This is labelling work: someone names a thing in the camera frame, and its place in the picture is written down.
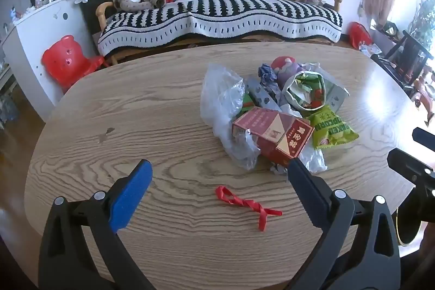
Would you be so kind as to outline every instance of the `white cabinet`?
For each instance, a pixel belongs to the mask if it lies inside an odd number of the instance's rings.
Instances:
[[[71,0],[57,0],[20,19],[2,42],[15,79],[45,122],[63,93],[44,69],[41,58],[65,35],[74,36],[86,57],[97,54],[80,6]]]

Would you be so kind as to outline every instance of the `twisted red ribbon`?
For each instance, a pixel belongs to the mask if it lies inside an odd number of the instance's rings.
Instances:
[[[253,211],[260,213],[260,219],[258,220],[258,229],[260,231],[265,230],[268,215],[282,215],[280,210],[263,208],[260,203],[254,202],[252,199],[240,199],[225,186],[219,186],[216,188],[216,196],[225,203],[239,205],[240,207],[248,207]]]

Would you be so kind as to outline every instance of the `sofa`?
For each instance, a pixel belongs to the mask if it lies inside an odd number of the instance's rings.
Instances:
[[[113,3],[106,2],[97,9],[102,30],[98,49],[116,64],[129,53],[187,43],[186,39],[224,42],[269,34],[280,39],[323,37],[334,43],[342,26],[341,0],[334,2],[330,9],[291,0],[175,0],[161,9],[117,13],[110,23],[105,11]]]

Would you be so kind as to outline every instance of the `red cardboard box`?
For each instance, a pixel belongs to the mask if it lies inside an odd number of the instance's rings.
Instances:
[[[232,134],[247,129],[262,155],[285,167],[299,155],[314,130],[306,119],[262,107],[254,107],[235,120]]]

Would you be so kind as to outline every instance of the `wooden table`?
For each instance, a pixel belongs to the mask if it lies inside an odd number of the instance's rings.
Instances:
[[[324,150],[328,170],[320,175],[352,198],[382,194],[395,210],[412,184],[388,168],[388,152],[398,146],[435,161],[412,141],[418,115],[399,86],[357,51],[248,43],[154,55],[81,79],[54,110],[33,153],[24,198],[30,224],[42,233],[55,197],[88,199],[147,158],[153,182],[119,236],[157,289],[256,289],[289,280],[321,231],[266,159],[253,171],[236,167],[199,112],[208,63],[247,76],[279,55],[319,61],[351,94],[339,115],[360,137]],[[216,198],[218,185],[284,214],[270,216],[262,233],[257,213]],[[89,244],[98,268],[107,273],[95,244]]]

